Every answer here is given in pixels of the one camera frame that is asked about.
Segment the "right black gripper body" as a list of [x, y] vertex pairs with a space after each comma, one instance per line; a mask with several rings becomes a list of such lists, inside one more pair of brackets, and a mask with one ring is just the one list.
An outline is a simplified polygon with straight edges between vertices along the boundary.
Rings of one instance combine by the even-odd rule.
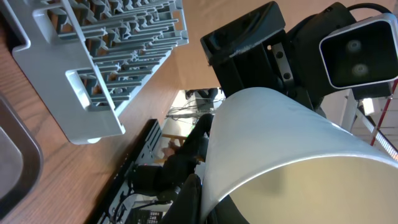
[[225, 97], [252, 87], [295, 96], [299, 85], [284, 28], [279, 5], [271, 1], [200, 39]]

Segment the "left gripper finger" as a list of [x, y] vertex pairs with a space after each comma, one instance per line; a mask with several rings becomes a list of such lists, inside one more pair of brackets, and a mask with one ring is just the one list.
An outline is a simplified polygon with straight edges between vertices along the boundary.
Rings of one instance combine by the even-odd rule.
[[163, 216], [160, 224], [198, 224], [201, 204], [201, 180], [190, 174], [177, 199]]

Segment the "pale green cup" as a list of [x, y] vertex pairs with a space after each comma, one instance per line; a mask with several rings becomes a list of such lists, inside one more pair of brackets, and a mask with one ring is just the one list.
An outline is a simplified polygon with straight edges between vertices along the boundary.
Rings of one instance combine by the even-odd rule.
[[201, 221], [230, 197], [230, 222], [397, 222], [397, 161], [269, 88], [222, 102], [205, 164]]

